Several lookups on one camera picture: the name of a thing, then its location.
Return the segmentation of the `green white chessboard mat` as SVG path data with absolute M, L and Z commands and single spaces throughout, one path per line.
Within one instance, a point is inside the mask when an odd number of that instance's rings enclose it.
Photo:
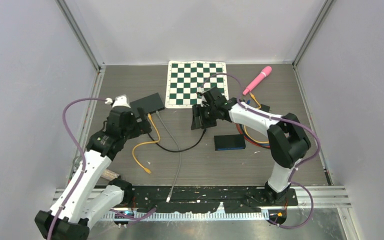
M 226 63 L 219 61 L 175 61 L 167 65 L 165 107 L 167 109 L 190 109 L 201 103 L 197 88 L 205 91 L 216 87 L 229 97 Z

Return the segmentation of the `glitter filled clear tube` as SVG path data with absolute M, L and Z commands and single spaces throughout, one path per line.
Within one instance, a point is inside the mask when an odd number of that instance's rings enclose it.
M 118 173 L 116 173 L 116 172 L 114 172 L 114 171 L 111 171 L 111 170 L 109 170 L 109 169 L 105 169 L 104 171 L 103 171 L 103 173 L 101 174 L 101 177 L 103 178 L 103 179 L 105 179 L 105 180 L 107 180 L 107 181 L 112 181 L 112 180 L 114 180 L 114 179 L 117 179 L 117 178 L 119 178 L 119 174 Z

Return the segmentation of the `pink cylindrical device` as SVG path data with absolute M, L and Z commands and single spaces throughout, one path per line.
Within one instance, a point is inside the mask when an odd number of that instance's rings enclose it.
M 246 96 L 248 95 L 250 92 L 252 92 L 252 90 L 264 79 L 266 78 L 267 76 L 270 75 L 270 73 L 272 72 L 272 67 L 271 66 L 266 66 L 264 67 L 260 73 L 246 86 L 246 88 L 243 90 L 242 92 L 242 95 L 243 96 Z

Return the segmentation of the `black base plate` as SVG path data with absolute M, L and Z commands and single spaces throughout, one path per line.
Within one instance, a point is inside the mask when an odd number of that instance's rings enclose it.
M 156 208 L 157 213 L 205 214 L 214 213 L 220 205 L 228 213 L 257 213 L 261 207 L 282 209 L 298 205 L 292 188 L 276 202 L 266 197 L 263 186 L 176 186 L 167 202 L 170 189 L 163 185 L 136 185 L 116 207 L 136 209 L 140 213 Z

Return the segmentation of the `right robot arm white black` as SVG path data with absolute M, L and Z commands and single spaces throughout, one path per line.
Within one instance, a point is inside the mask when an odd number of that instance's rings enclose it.
M 227 99 L 216 87 L 200 96 L 201 103 L 192 106 L 192 130 L 215 127 L 218 120 L 224 120 L 250 127 L 268 138 L 275 164 L 262 193 L 268 203 L 279 205 L 291 186 L 295 168 L 311 148 L 297 116 L 272 114 L 235 97 Z

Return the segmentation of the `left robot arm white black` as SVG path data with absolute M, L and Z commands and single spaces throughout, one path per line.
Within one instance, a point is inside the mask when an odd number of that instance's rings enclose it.
M 152 131 L 142 108 L 138 115 L 130 107 L 114 106 L 106 126 L 93 134 L 73 179 L 48 211 L 34 219 L 46 240 L 86 240 L 93 226 L 113 207 L 128 207 L 134 199 L 130 182 L 115 178 L 94 199 L 88 200 L 103 172 L 127 140 Z

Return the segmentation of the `ribbed black network switch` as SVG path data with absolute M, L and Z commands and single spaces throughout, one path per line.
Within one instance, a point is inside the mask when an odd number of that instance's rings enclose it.
M 243 150 L 246 148 L 242 134 L 215 135 L 213 140 L 216 151 Z

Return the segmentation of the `black power adapter with cord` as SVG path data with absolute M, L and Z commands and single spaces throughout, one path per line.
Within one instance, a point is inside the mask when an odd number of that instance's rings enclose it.
M 271 107 L 270 107 L 270 106 L 268 106 L 268 105 L 265 105 L 265 104 L 261 104 L 259 109 L 260 109 L 261 111 L 264 111 L 264 112 L 267 112 L 267 113 L 269 113 L 269 112 L 270 112 L 270 109 L 271 109 Z

